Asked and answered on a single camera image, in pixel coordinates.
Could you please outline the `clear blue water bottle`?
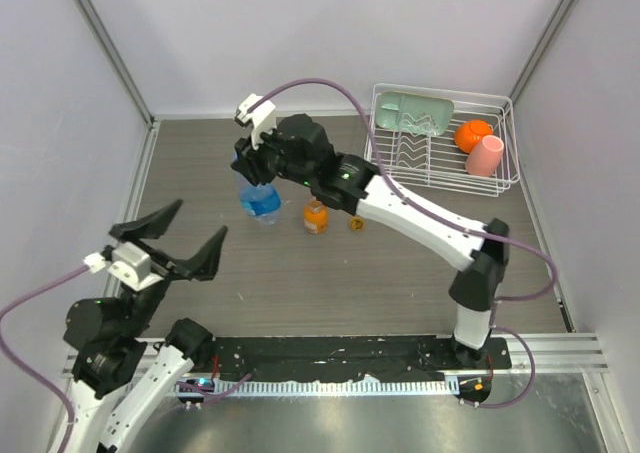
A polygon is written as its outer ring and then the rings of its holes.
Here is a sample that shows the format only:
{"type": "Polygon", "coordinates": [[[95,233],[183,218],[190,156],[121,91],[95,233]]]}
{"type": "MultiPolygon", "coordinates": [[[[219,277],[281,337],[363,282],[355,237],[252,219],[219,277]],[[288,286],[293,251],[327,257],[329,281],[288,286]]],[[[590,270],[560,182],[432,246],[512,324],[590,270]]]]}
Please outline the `clear blue water bottle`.
{"type": "Polygon", "coordinates": [[[239,201],[245,213],[263,225],[274,225],[281,210],[281,197],[272,184],[252,185],[233,171],[239,201]]]}

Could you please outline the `orange juice bottle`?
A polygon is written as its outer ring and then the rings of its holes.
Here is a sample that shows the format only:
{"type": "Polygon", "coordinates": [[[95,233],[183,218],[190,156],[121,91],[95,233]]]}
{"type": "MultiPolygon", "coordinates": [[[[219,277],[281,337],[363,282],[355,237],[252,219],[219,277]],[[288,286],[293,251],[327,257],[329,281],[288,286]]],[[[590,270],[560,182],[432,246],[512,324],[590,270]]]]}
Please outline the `orange juice bottle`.
{"type": "Polygon", "coordinates": [[[310,200],[304,207],[303,221],[308,233],[324,233],[329,222],[328,208],[317,199],[310,200]]]}

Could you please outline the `orange bottle cap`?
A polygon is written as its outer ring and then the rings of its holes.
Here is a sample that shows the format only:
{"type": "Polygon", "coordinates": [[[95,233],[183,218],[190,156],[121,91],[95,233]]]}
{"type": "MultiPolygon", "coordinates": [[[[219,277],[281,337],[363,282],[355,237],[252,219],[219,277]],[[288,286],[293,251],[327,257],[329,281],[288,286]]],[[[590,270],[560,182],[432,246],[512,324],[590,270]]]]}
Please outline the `orange bottle cap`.
{"type": "Polygon", "coordinates": [[[349,228],[354,232],[362,231],[365,227],[365,221],[360,216],[352,216],[349,219],[348,225],[349,225],[349,228]]]}

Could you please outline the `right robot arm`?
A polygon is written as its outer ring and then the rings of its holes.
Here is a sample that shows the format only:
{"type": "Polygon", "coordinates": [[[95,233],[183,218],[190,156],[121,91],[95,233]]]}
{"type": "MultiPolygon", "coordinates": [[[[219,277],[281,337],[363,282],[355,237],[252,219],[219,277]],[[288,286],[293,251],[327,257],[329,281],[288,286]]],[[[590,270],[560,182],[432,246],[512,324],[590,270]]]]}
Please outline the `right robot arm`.
{"type": "Polygon", "coordinates": [[[235,120],[251,132],[235,143],[231,167],[250,184],[280,178],[304,186],[324,206],[385,225],[456,269],[449,288],[457,308],[453,359],[465,368],[487,361],[494,298],[509,261],[508,246],[493,237],[509,232],[506,223],[457,217],[384,177],[378,166],[335,151],[324,127],[306,114],[235,120]]]}

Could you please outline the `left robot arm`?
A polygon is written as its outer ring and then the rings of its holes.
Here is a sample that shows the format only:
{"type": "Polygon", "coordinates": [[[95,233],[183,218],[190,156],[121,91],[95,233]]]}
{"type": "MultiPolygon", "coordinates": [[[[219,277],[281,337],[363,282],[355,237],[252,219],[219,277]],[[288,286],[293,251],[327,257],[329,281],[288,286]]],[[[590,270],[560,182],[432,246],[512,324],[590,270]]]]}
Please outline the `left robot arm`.
{"type": "Polygon", "coordinates": [[[91,273],[106,271],[119,283],[114,297],[76,301],[68,310],[64,341],[77,357],[69,385],[68,425],[58,433],[63,452],[126,452],[183,374],[205,370],[214,336],[199,323],[175,321],[140,380],[134,378],[148,349],[149,328],[172,283],[215,278],[227,227],[221,227],[190,258],[177,259],[150,246],[181,208],[177,199],[133,221],[115,224],[115,245],[88,255],[91,273]]]}

